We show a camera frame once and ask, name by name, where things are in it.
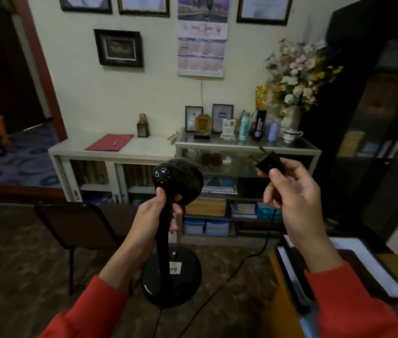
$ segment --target red object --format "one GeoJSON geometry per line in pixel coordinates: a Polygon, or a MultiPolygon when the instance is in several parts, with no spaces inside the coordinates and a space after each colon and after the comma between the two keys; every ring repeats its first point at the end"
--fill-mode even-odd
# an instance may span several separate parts
{"type": "Polygon", "coordinates": [[[133,136],[134,135],[132,134],[107,134],[85,150],[106,150],[110,152],[118,152],[133,138],[133,136]]]}
{"type": "MultiPolygon", "coordinates": [[[[393,309],[371,298],[352,268],[305,272],[320,309],[322,338],[398,338],[393,309]]],[[[68,312],[60,313],[39,338],[109,338],[128,297],[97,276],[68,312]]]]}

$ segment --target patterned carpet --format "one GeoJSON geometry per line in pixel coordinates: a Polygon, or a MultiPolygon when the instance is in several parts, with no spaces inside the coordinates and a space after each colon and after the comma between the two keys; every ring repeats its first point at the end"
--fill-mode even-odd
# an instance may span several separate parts
{"type": "Polygon", "coordinates": [[[58,143],[45,123],[10,136],[11,147],[0,156],[0,184],[61,188],[47,149],[58,143]]]}
{"type": "MultiPolygon", "coordinates": [[[[251,250],[239,247],[190,246],[202,264],[203,278],[187,303],[164,310],[157,337],[177,337],[196,309],[251,250]]],[[[77,249],[77,285],[86,285],[111,253],[77,249]]],[[[245,262],[238,275],[199,314],[185,338],[264,337],[264,311],[275,282],[268,256],[245,262]]],[[[38,221],[28,206],[0,205],[0,338],[37,337],[56,313],[69,309],[84,287],[67,295],[68,253],[38,221]]],[[[158,309],[141,288],[129,300],[113,337],[147,338],[153,334],[158,309]]]]}

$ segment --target brown tile floor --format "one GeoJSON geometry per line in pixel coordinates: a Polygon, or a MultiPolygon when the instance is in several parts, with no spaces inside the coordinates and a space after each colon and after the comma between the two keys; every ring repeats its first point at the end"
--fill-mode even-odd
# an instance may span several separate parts
{"type": "MultiPolygon", "coordinates": [[[[157,337],[177,337],[196,309],[251,250],[190,246],[203,269],[196,295],[182,306],[163,311],[157,337]]],[[[0,338],[36,337],[58,312],[69,309],[84,287],[67,295],[67,252],[26,206],[0,205],[0,338]]],[[[75,282],[88,284],[109,255],[76,250],[75,282]]],[[[238,275],[196,318],[185,338],[263,337],[263,316],[275,282],[266,254],[245,262],[238,275]]],[[[137,288],[113,337],[151,337],[158,310],[137,288]]]]}

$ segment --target red folder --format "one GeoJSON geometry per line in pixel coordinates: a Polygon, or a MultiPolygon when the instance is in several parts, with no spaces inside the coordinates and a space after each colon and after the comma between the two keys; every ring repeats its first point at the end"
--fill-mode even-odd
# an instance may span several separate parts
{"type": "Polygon", "coordinates": [[[86,150],[106,150],[110,152],[120,151],[133,137],[132,134],[107,134],[99,141],[93,143],[86,150]]]}

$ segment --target person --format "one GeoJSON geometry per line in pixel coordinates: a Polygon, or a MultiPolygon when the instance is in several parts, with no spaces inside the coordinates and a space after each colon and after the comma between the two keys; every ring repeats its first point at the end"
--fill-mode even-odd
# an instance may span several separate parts
{"type": "MultiPolygon", "coordinates": [[[[272,169],[264,203],[281,209],[292,243],[303,255],[305,271],[318,302],[318,329],[324,338],[398,338],[398,317],[392,308],[371,298],[351,267],[339,256],[326,234],[320,189],[305,167],[283,159],[289,176],[272,169]]],[[[125,290],[152,252],[158,216],[166,195],[140,206],[123,244],[95,276],[74,306],[50,322],[40,338],[108,338],[128,299],[125,290]]],[[[174,205],[173,211],[182,210],[174,205]]],[[[171,230],[176,230],[174,222],[171,230]]]]}

